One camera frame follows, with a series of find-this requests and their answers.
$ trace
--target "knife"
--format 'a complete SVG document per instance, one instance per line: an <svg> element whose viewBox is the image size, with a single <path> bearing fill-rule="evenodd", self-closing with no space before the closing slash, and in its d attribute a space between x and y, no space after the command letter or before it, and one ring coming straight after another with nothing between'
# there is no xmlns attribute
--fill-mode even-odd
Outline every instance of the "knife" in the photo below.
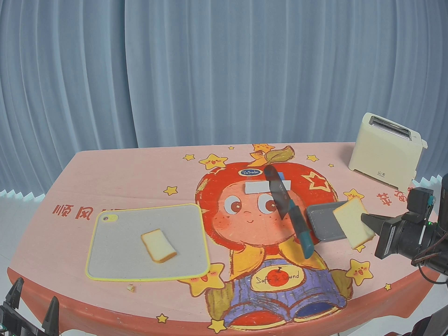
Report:
<svg viewBox="0 0 448 336"><path fill-rule="evenodd" d="M305 218L300 211L300 208L294 204L294 201L289 197L284 184L274 166L267 165L264 169L266 180L269 181L269 190L272 198L276 204L280 218L283 220L286 214L289 215L291 223L297 238L300 240L305 259L309 259L314 253L314 243L311 239L311 231L306 224Z"/></svg>

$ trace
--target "table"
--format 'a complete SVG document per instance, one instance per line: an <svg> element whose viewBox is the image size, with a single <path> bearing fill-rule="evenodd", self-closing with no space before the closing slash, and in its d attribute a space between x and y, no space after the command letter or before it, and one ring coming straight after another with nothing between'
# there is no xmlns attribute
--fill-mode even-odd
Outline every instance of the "table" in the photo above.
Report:
<svg viewBox="0 0 448 336"><path fill-rule="evenodd" d="M409 260L375 258L377 236L356 250L346 239L318 243L317 254L304 260L272 204L257 207L257 195L244 194L244 181L263 180L258 171L273 163L292 181L291 194L302 209L356 196L373 214L405 212L405 195L348 169L353 147L265 143L80 152L32 218L8 276L11 282L24 278L22 299L39 320L56 295L60 332L79 329L98 336L231 336L241 330L328 336L376 317L408 317L432 286ZM236 203L228 204L228 195L236 196ZM202 209L213 275L135 283L133 293L127 283L86 276L101 211L185 203ZM237 208L242 208L238 218ZM267 268L277 266L294 283L286 291L264 277ZM301 279L291 279L291 271L303 272ZM437 279L436 272L425 271ZM261 286L253 284L257 277L265 280Z"/></svg>

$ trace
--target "blue curtain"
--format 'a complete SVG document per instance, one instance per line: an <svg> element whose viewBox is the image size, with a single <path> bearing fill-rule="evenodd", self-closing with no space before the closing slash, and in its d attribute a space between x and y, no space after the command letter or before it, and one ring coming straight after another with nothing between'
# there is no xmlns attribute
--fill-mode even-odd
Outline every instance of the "blue curtain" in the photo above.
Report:
<svg viewBox="0 0 448 336"><path fill-rule="evenodd" d="M421 133L448 172L448 0L0 0L0 190L81 150Z"/></svg>

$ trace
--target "knife handle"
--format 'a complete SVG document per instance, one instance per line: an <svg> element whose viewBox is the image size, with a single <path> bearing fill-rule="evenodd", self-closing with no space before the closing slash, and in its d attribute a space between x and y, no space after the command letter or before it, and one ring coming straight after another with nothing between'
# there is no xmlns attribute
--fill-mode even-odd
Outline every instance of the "knife handle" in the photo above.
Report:
<svg viewBox="0 0 448 336"><path fill-rule="evenodd" d="M297 205L294 205L294 207L289 210L288 214L291 223L293 224L294 231L296 232L296 236L300 240L303 255L305 256L305 259L309 259L314 253L314 243L311 239L310 228L308 228L302 212Z"/></svg>

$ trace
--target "toaster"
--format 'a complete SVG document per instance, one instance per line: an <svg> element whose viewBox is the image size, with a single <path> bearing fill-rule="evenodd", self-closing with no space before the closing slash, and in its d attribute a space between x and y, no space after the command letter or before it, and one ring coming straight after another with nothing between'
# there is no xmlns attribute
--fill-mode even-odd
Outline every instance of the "toaster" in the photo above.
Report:
<svg viewBox="0 0 448 336"><path fill-rule="evenodd" d="M349 169L388 184L407 195L423 148L416 131L366 113L362 118Z"/></svg>

